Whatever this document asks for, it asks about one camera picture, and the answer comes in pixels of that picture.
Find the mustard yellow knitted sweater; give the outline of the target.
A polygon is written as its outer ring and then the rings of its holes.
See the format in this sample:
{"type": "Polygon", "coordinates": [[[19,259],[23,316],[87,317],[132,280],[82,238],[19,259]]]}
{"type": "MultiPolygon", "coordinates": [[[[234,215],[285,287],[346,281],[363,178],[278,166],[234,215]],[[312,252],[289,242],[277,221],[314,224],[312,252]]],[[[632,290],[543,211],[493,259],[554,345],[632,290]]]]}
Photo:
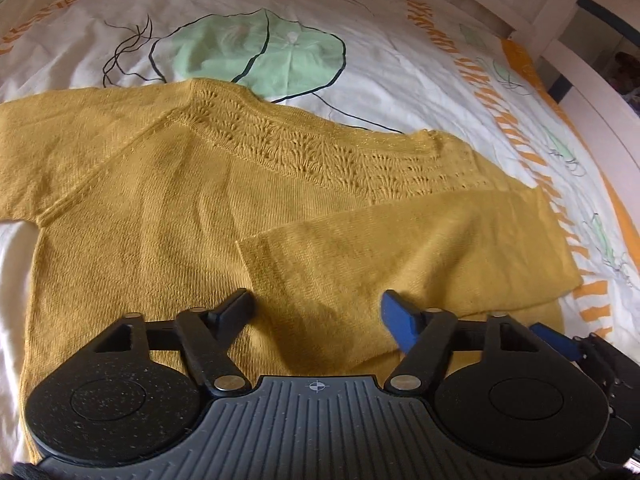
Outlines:
{"type": "Polygon", "coordinates": [[[582,284],[544,192],[456,136],[337,125],[209,79],[4,103],[1,215],[38,228],[23,394],[126,312],[167,320],[239,288],[257,299],[231,349],[248,378],[384,378],[386,289],[560,327],[582,284]]]}

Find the white leaf-print duvet cover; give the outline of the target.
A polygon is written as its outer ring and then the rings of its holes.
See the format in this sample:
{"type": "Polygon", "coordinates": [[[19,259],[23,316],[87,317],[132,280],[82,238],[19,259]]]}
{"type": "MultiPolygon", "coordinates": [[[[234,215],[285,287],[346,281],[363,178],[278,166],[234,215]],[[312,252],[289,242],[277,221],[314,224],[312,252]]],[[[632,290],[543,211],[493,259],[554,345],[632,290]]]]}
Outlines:
{"type": "MultiPolygon", "coordinates": [[[[639,354],[639,237],[516,44],[426,0],[53,0],[1,40],[1,107],[77,89],[209,79],[334,124],[456,136],[530,188],[582,284],[561,330],[639,354]]],[[[33,456],[21,392],[38,228],[1,216],[1,460],[33,456]]]]}

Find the white shelf unit, blue trim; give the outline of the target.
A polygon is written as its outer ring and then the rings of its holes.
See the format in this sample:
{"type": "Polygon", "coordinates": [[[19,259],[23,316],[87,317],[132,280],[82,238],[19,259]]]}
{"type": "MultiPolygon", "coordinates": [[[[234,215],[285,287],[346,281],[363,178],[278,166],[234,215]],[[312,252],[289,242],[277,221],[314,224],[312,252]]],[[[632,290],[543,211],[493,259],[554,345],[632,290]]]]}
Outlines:
{"type": "Polygon", "coordinates": [[[577,11],[559,42],[586,62],[639,114],[639,31],[594,0],[577,11]]]}

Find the white wooden bed frame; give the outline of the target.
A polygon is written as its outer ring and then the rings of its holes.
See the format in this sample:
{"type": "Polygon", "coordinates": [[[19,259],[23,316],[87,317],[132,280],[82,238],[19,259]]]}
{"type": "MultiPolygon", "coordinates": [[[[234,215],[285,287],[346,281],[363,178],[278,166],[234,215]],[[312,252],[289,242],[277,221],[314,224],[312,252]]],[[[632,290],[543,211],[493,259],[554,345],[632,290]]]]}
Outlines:
{"type": "MultiPolygon", "coordinates": [[[[639,219],[639,114],[559,38],[577,0],[437,0],[507,36],[532,57],[544,88],[577,127],[588,150],[639,219]]],[[[639,0],[594,0],[639,30],[639,0]]]]}

